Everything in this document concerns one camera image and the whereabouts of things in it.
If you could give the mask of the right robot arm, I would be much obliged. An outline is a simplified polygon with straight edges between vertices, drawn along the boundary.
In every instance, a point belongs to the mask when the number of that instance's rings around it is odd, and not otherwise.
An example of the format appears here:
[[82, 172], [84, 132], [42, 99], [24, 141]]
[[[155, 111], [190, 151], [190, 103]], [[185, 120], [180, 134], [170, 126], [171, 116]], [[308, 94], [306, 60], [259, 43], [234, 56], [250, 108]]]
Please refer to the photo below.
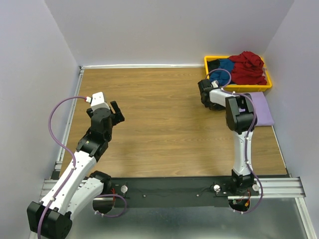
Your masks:
[[241, 195], [254, 184], [251, 163], [251, 141], [257, 124], [257, 113], [249, 93], [226, 92], [208, 80], [199, 81], [202, 104], [211, 110], [225, 108], [226, 125], [233, 132], [235, 159], [229, 190]]

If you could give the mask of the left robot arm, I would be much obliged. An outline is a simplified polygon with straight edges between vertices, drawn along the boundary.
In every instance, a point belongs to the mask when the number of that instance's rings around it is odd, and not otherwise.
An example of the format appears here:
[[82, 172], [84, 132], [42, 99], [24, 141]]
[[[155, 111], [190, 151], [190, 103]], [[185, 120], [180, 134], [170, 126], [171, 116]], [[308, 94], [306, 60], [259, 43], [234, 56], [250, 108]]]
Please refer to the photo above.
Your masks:
[[116, 101], [109, 104], [104, 100], [90, 103], [87, 114], [91, 126], [78, 142], [71, 162], [52, 189], [37, 203], [27, 208], [30, 230], [40, 239], [64, 239], [69, 234], [75, 217], [94, 199], [110, 198], [115, 204], [120, 199], [127, 208], [126, 199], [116, 194], [111, 177], [100, 171], [86, 174], [97, 164], [112, 139], [112, 129], [125, 120]]

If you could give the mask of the purple t shirt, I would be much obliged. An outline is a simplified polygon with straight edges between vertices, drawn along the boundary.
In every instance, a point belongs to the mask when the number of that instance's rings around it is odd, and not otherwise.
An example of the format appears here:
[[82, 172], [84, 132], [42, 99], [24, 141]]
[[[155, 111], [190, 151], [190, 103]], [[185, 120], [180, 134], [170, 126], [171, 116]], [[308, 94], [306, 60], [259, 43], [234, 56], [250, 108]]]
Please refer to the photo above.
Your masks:
[[255, 112], [256, 112], [256, 123], [255, 126], [273, 126], [274, 120], [270, 113], [270, 109], [267, 103], [267, 100], [263, 92], [249, 92], [244, 93], [248, 95], [252, 102], [254, 103]]

